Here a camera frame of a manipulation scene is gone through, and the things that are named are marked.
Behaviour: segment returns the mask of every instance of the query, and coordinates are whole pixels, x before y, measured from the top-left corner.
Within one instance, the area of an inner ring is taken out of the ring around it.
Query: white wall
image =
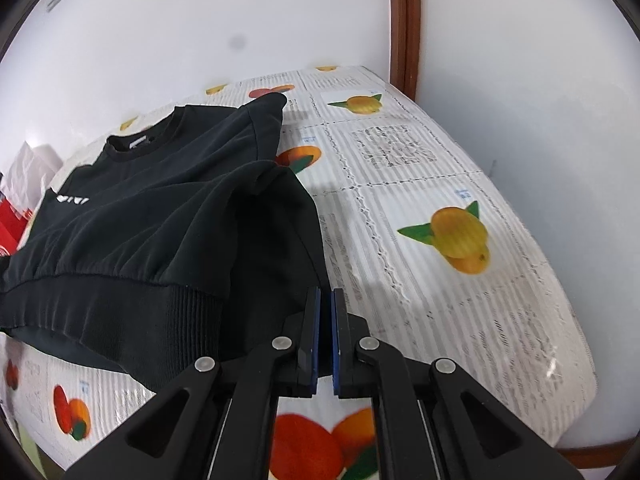
[[[532,231],[593,351],[598,395],[561,446],[634,436],[638,39],[611,0],[423,2],[417,101]]]
[[[0,171],[230,80],[388,60],[389,0],[43,0],[0,62]]]

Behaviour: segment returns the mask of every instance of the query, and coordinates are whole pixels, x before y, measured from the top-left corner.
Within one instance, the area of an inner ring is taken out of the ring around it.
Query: orange fruit print
[[[344,455],[344,465],[353,465],[360,454],[376,441],[376,428],[371,408],[349,415],[331,432]]]
[[[67,402],[65,391],[59,384],[53,388],[53,410],[63,433],[70,434],[75,440],[82,440],[89,435],[89,408],[81,399],[71,399]]]
[[[287,166],[294,173],[308,168],[320,158],[322,152],[315,146],[297,146],[276,156],[276,164]]]
[[[335,480],[344,458],[334,436],[295,413],[276,417],[270,471],[278,480]]]

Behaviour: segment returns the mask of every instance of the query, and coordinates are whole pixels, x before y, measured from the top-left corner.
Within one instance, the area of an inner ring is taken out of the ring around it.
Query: ribbed hem
[[[218,357],[222,307],[184,286],[65,274],[1,294],[0,327],[54,331],[156,392],[198,357]]]

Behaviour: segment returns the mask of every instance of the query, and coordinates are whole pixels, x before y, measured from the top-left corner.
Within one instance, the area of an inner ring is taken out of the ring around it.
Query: red apple print
[[[249,92],[249,97],[251,99],[257,99],[258,97],[262,97],[265,94],[270,94],[271,92],[273,92],[271,88],[257,88]]]
[[[344,458],[334,436],[295,413],[276,417],[269,466],[278,480],[335,480]]]
[[[274,86],[273,88],[256,88],[255,90],[251,90],[249,92],[249,97],[251,99],[257,99],[258,97],[263,96],[265,94],[270,94],[271,92],[280,92],[281,94],[284,94],[284,92],[293,90],[295,87],[296,87],[295,85],[287,84],[287,85]]]
[[[59,384],[53,389],[53,409],[63,433],[70,434],[74,440],[82,440],[89,435],[89,409],[81,399],[71,399],[67,402],[65,391]]]
[[[65,391],[59,384],[53,388],[53,410],[56,413],[56,420],[62,433],[71,433],[73,424],[71,422],[71,408],[66,402]]]
[[[4,380],[6,385],[12,390],[18,389],[18,367],[11,362],[6,364],[6,370],[4,371]]]

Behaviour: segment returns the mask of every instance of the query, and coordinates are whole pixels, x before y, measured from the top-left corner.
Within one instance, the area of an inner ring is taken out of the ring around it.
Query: black sweatshirt
[[[279,335],[310,286],[328,287],[314,202],[273,161],[286,101],[179,107],[109,137],[0,258],[0,329],[155,391],[200,356]]]

